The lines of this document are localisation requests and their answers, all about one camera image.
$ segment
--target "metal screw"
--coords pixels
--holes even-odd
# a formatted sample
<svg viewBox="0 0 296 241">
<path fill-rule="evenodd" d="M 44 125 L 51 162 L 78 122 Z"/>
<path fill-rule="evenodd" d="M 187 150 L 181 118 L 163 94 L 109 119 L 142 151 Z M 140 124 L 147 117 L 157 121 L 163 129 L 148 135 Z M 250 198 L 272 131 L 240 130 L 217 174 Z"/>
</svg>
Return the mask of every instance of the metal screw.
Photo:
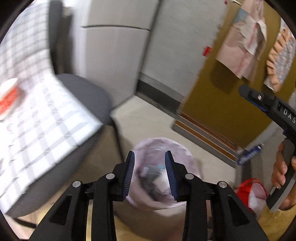
<svg viewBox="0 0 296 241">
<path fill-rule="evenodd" d="M 186 179 L 189 179 L 189 180 L 192 180 L 192 179 L 194 178 L 194 175 L 191 174 L 191 173 L 187 173 L 187 174 L 185 175 L 185 178 L 186 178 Z"/>
<path fill-rule="evenodd" d="M 219 186 L 222 188 L 226 188 L 227 187 L 227 183 L 226 182 L 219 182 Z"/>
<path fill-rule="evenodd" d="M 79 181 L 75 181 L 72 184 L 72 186 L 75 187 L 75 188 L 79 187 L 80 185 L 81 185 L 81 182 L 79 182 Z"/>
<path fill-rule="evenodd" d="M 114 175 L 113 173 L 108 173 L 108 174 L 106 175 L 106 178 L 107 178 L 107 179 L 113 179 L 113 178 L 115 178 L 115 175 Z"/>
</svg>

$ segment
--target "yellow wall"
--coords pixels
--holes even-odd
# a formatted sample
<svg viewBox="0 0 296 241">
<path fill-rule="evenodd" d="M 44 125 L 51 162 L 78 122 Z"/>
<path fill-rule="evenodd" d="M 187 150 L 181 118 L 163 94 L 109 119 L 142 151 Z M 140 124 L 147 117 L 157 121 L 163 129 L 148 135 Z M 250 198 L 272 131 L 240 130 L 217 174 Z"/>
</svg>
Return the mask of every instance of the yellow wall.
<svg viewBox="0 0 296 241">
<path fill-rule="evenodd" d="M 208 57 L 198 81 L 188 96 L 181 111 L 217 131 L 240 147 L 245 147 L 254 140 L 271 122 L 258 108 L 240 97 L 238 88 L 244 83 L 250 87 L 272 94 L 264 84 L 267 76 L 266 59 L 275 43 L 280 28 L 280 16 L 269 5 L 264 3 L 264 14 L 267 25 L 267 45 L 258 64 L 253 83 L 237 78 L 215 57 L 221 48 L 239 6 L 231 3 L 224 25 L 219 32 L 211 55 Z M 276 95 L 287 101 L 295 88 L 296 61 L 281 89 Z"/>
</svg>

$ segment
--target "pink clothing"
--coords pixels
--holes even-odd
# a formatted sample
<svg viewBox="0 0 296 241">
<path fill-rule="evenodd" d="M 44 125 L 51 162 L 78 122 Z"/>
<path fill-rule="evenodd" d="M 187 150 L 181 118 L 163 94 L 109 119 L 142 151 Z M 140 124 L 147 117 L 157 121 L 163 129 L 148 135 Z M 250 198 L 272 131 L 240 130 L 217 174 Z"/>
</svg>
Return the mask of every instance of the pink clothing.
<svg viewBox="0 0 296 241">
<path fill-rule="evenodd" d="M 238 78 L 252 81 L 265 46 L 263 0 L 245 0 L 216 59 Z"/>
</svg>

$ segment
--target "plaid cloth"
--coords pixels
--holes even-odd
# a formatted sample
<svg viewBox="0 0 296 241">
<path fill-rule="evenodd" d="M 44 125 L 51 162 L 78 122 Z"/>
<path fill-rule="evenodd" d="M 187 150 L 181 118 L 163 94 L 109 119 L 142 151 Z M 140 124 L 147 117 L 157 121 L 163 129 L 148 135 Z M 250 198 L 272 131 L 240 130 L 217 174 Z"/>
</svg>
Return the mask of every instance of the plaid cloth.
<svg viewBox="0 0 296 241">
<path fill-rule="evenodd" d="M 21 100 L 2 123 L 0 209 L 91 137 L 102 123 L 55 77 L 48 43 L 49 2 L 29 6 L 0 45 L 0 84 L 16 77 Z"/>
</svg>

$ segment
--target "gray chair seat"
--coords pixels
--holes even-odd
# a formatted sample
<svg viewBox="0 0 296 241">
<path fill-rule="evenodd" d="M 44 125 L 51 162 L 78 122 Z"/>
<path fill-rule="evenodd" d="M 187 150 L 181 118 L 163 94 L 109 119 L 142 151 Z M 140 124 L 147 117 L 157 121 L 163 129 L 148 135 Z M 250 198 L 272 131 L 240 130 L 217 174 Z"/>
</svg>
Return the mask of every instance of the gray chair seat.
<svg viewBox="0 0 296 241">
<path fill-rule="evenodd" d="M 104 125 L 111 122 L 112 102 L 105 90 L 73 74 L 58 74 L 57 78 Z"/>
<path fill-rule="evenodd" d="M 59 74 L 57 78 L 104 125 L 112 125 L 114 127 L 119 143 L 118 130 L 110 117 L 112 103 L 107 92 L 88 80 L 73 74 Z M 45 204 L 77 171 L 88 152 L 98 141 L 102 129 L 103 127 L 54 168 L 32 183 L 28 190 L 7 212 L 7 215 L 13 218 L 22 217 L 34 212 Z"/>
</svg>

